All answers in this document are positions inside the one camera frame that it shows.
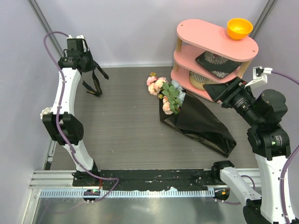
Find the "black ribbon with gold lettering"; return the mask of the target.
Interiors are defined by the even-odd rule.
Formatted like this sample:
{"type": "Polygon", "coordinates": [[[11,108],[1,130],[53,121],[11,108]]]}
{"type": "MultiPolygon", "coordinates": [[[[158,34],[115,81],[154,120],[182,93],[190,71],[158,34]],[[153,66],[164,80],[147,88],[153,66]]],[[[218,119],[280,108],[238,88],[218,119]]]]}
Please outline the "black ribbon with gold lettering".
{"type": "MultiPolygon", "coordinates": [[[[96,69],[104,76],[105,79],[108,80],[109,75],[100,67],[100,65],[96,61],[94,61],[94,64],[96,66],[96,69]]],[[[95,70],[92,71],[92,78],[93,78],[93,83],[94,83],[95,89],[93,89],[85,81],[83,81],[82,85],[86,88],[87,93],[92,94],[96,97],[100,97],[102,95],[102,89],[100,86],[99,79],[95,75],[95,70]]]]}

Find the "flower bouquet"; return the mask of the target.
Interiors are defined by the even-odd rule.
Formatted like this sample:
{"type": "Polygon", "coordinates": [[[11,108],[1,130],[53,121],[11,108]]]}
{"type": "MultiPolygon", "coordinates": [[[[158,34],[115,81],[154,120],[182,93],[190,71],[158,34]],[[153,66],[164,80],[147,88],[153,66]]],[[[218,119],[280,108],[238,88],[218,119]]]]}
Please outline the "flower bouquet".
{"type": "Polygon", "coordinates": [[[227,127],[196,97],[176,81],[152,72],[146,85],[159,98],[160,122],[217,153],[229,157],[236,141],[227,127]]]}

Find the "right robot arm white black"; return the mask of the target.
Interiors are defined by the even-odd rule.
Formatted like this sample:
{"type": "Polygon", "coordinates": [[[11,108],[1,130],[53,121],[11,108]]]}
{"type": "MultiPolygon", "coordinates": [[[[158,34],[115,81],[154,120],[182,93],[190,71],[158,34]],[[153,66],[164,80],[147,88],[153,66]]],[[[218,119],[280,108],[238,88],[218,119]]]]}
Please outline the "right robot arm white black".
{"type": "Polygon", "coordinates": [[[251,87],[238,77],[223,84],[205,84],[204,89],[214,102],[235,109],[249,124],[247,137],[258,163],[262,192],[253,190],[230,161],[213,164],[212,181],[225,183],[233,191],[249,224],[298,223],[287,180],[288,166],[295,153],[280,125],[288,110],[284,95],[266,89],[256,98],[251,87]]]}

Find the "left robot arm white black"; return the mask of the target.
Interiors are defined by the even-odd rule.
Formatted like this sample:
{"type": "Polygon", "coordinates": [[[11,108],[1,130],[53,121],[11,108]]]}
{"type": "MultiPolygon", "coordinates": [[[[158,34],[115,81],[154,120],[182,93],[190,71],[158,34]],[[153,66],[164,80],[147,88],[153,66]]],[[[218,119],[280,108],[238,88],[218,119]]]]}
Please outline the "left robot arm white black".
{"type": "Polygon", "coordinates": [[[55,65],[59,71],[56,97],[53,106],[42,111],[41,119],[52,140],[71,156],[76,166],[72,174],[74,179],[95,186],[100,179],[98,168],[83,143],[83,124],[74,114],[75,95],[81,75],[96,68],[83,35],[67,37],[67,48],[55,65]]]}

